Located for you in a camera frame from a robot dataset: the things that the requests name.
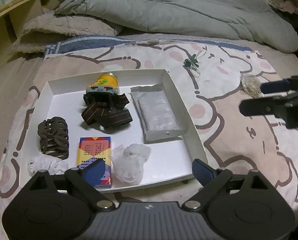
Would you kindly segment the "black hair claw clip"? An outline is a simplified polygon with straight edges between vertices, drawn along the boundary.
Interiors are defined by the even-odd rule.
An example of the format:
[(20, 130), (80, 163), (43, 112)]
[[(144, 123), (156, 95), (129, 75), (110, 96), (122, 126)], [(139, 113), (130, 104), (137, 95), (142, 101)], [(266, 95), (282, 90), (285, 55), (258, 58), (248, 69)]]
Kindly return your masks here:
[(46, 119), (38, 125), (42, 154), (62, 160), (69, 157), (69, 130), (66, 121), (60, 116)]

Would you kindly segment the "yellow headlamp with strap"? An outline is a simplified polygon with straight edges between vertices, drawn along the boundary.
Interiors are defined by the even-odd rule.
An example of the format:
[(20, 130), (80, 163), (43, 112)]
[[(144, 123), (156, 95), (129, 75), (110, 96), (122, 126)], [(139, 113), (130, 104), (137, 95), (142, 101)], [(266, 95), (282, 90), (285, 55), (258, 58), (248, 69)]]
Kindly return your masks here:
[(81, 116), (87, 125), (119, 127), (129, 124), (133, 118), (126, 105), (129, 100), (119, 93), (118, 78), (113, 73), (103, 73), (97, 81), (86, 88), (83, 95), (86, 109)]

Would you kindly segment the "grey foil pouch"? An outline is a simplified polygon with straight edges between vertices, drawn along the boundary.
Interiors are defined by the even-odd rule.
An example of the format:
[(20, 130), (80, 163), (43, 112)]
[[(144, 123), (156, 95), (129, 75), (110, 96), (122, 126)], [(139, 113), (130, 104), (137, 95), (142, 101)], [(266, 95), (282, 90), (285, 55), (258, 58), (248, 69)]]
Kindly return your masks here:
[(170, 140), (187, 132), (180, 123), (167, 98), (162, 84), (131, 88), (145, 142)]

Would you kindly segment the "colourful card box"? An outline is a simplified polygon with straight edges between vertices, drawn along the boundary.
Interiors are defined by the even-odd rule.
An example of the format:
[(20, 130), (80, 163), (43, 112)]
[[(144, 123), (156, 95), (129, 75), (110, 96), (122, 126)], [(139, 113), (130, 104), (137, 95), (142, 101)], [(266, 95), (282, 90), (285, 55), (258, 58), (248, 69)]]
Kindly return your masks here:
[(82, 137), (77, 154), (77, 167), (83, 179), (95, 188), (111, 188), (111, 138)]

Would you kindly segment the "white grey knitted scrunchie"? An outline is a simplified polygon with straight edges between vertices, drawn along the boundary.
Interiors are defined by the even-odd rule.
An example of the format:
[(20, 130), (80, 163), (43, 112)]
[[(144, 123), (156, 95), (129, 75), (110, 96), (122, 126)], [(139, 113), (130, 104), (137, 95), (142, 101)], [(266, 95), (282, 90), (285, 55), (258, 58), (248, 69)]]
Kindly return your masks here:
[(58, 157), (41, 154), (28, 162), (28, 173), (35, 175), (38, 171), (46, 170), (50, 175), (61, 175), (69, 169), (68, 164)]

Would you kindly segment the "white shallow cardboard tray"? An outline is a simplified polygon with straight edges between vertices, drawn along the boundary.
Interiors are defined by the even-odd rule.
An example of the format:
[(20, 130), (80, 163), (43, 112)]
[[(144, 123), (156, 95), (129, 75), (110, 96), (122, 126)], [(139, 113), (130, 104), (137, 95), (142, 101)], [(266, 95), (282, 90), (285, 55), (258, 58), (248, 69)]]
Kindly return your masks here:
[(186, 125), (187, 132), (181, 137), (159, 139), (155, 142), (144, 141), (141, 122), (133, 102), (127, 105), (133, 118), (130, 124), (119, 129), (104, 129), (97, 125), (89, 127), (83, 122), (81, 116), (86, 107), (83, 94), (86, 92), (86, 87), (96, 81), (100, 74), (91, 73), (48, 81), (35, 104), (22, 147), (20, 187), (23, 187), (31, 178), (28, 172), (29, 161), (40, 153), (38, 124), (54, 116), (64, 118), (68, 125), (69, 157), (66, 162), (69, 167), (77, 165), (78, 146), (82, 137), (110, 137), (112, 148), (120, 145), (145, 144), (152, 149), (148, 161), (144, 164), (144, 177), (141, 183), (126, 186), (113, 178), (112, 187), (102, 188), (102, 192), (137, 190), (190, 179), (193, 177), (192, 162), (194, 159), (208, 162), (197, 129), (167, 71), (164, 69), (119, 70), (115, 71), (114, 75), (118, 78), (120, 93), (126, 96), (130, 96), (132, 87), (163, 85), (175, 116)]

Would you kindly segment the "cartoon print bed sheet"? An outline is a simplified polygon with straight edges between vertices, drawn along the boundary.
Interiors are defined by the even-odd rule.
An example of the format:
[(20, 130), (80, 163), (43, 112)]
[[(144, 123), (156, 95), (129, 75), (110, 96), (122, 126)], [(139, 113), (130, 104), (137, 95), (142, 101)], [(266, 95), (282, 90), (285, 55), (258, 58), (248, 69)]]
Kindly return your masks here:
[[(184, 67), (199, 59), (200, 77)], [(202, 189), (194, 178), (137, 190), (102, 192), (114, 210), (91, 210), (68, 193), (64, 174), (41, 170), (19, 185), (22, 147), (44, 85), (65, 77), (119, 70), (164, 69), (174, 82), (204, 147), (210, 167), (233, 178), (203, 210), (184, 202)], [(242, 75), (279, 81), (256, 51), (219, 42), (116, 38), (99, 48), (48, 55), (19, 111), (19, 126), (0, 166), (0, 239), (288, 239), (298, 225), (298, 128), (284, 116), (244, 116), (252, 98)]]

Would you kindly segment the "grey-green duvet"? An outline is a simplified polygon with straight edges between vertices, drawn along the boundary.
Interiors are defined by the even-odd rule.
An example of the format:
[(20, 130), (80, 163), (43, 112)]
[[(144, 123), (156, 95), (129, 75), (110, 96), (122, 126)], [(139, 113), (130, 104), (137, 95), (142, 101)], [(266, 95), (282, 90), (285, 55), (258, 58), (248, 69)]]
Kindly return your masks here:
[(249, 40), (281, 52), (298, 49), (292, 25), (262, 0), (65, 0), (59, 15), (89, 15), (131, 29)]

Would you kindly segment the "beige fluffy blanket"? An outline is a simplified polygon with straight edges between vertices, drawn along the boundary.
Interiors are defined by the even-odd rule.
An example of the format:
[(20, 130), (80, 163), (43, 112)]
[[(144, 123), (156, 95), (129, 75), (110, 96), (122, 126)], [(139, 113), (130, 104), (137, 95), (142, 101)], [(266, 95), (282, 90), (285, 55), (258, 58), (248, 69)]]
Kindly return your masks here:
[(12, 46), (13, 53), (42, 53), (51, 43), (82, 35), (117, 36), (123, 27), (87, 15), (55, 15), (46, 12), (23, 26), (20, 38)]

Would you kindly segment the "wooden headboard shelf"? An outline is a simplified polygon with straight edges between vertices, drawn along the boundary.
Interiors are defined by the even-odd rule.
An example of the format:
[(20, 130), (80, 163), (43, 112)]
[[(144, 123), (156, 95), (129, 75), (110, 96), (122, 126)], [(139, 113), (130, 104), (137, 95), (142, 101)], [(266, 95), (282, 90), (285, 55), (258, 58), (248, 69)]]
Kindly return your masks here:
[(0, 9), (0, 65), (9, 59), (9, 52), (24, 31), (24, 25), (54, 9), (57, 0), (14, 0)]

